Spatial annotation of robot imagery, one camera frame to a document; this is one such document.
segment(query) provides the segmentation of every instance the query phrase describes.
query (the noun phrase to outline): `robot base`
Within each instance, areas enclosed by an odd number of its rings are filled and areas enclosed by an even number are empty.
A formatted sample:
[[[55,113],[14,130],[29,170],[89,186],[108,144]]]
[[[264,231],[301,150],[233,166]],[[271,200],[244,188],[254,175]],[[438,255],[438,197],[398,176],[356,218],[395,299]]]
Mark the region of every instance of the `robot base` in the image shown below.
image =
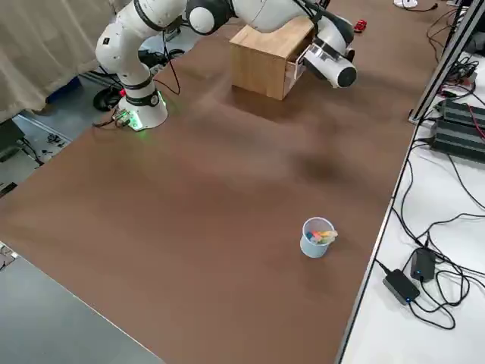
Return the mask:
[[[394,0],[394,5],[399,8],[412,9],[418,6],[418,0]]]
[[[168,112],[165,101],[159,94],[160,102],[156,106],[131,105],[126,97],[123,97],[117,105],[113,119],[118,124],[131,127],[135,131],[151,129],[162,125],[167,120]]]

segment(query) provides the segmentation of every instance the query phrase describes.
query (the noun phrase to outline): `wooden box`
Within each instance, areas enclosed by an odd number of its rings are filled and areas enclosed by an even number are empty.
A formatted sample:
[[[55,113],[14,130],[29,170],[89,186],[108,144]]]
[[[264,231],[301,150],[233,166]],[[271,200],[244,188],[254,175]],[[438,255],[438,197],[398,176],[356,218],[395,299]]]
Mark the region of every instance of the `wooden box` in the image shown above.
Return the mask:
[[[283,100],[298,80],[295,60],[311,42],[313,23],[292,19],[272,33],[244,27],[231,40],[233,85]]]

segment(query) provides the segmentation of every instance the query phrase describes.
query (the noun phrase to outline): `table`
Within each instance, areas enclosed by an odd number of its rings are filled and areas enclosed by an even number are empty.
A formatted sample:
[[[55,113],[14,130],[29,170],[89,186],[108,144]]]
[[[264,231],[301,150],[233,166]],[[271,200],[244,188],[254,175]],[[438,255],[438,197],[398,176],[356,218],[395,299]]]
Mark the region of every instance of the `table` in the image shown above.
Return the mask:
[[[338,6],[381,25],[355,87],[232,89],[225,27],[175,61],[167,123],[84,133],[4,198],[0,238],[169,363],[332,362],[433,67],[432,18]],[[313,215],[340,233],[322,260],[299,252]]]
[[[476,94],[483,92],[483,59],[478,68]],[[483,107],[473,96],[461,99],[461,102]],[[417,138],[429,137],[430,131],[420,127]],[[453,157],[465,186],[479,201],[485,201],[483,183],[485,183],[485,166]],[[415,234],[425,231],[434,221],[442,221],[462,212],[483,215],[480,209],[468,197],[458,182],[451,162],[438,152],[417,148],[410,155],[414,171],[414,183],[405,203],[405,220]],[[403,179],[396,186],[397,194],[391,199],[390,207],[398,210],[402,197],[411,180],[409,166],[406,166]],[[390,208],[381,228],[382,234],[374,247],[374,255],[388,268],[401,268],[415,245],[405,234],[397,217]],[[433,229],[433,239],[437,246],[454,262],[485,271],[485,246],[483,219],[463,219]],[[483,289],[472,285],[471,292],[463,304],[452,309],[456,329],[444,331],[418,321],[407,307],[399,305],[391,293],[384,287],[385,277],[382,269],[369,263],[368,274],[361,287],[355,306],[355,314],[349,323],[347,340],[341,347],[340,363],[455,363],[480,362],[485,355],[485,348],[479,337],[485,325],[483,313]],[[445,294],[456,300],[459,286],[451,280],[443,285]],[[434,297],[439,297],[435,283],[427,284]],[[427,308],[436,307],[429,303],[426,296],[419,302]],[[441,313],[433,315],[419,312],[426,319],[449,325],[450,321]]]

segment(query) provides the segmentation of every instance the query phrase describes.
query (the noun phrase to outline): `red object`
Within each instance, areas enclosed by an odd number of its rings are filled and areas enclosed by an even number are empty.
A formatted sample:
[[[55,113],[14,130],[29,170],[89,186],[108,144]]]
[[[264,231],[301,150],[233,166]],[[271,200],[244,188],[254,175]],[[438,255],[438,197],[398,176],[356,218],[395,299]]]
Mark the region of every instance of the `red object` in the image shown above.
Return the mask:
[[[365,30],[365,28],[367,28],[367,21],[361,19],[354,26],[354,32],[362,33]]]
[[[478,122],[477,122],[477,119],[475,118],[475,115],[473,114],[473,111],[471,110],[471,106],[468,105],[468,110],[470,110],[470,115],[471,115],[471,118],[473,119],[473,122],[475,123],[475,127],[477,128],[477,132],[481,135],[482,139],[485,139],[485,133],[483,132],[483,130],[480,129],[480,125],[478,125]]]

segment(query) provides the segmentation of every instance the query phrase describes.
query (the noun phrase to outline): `metal frame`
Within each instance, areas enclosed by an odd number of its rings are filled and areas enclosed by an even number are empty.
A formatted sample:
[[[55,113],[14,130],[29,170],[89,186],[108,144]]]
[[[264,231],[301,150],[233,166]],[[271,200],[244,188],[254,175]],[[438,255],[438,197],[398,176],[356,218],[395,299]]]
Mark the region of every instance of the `metal frame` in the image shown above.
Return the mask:
[[[417,124],[427,112],[434,97],[438,93],[439,88],[443,84],[449,69],[456,62],[463,48],[466,46],[471,32],[476,27],[478,21],[485,12],[485,0],[474,0],[465,15],[465,18],[460,23],[460,26],[453,35],[451,41],[441,56],[440,63],[433,72],[431,81],[424,89],[423,95],[419,99],[416,107],[411,110],[409,121]]]

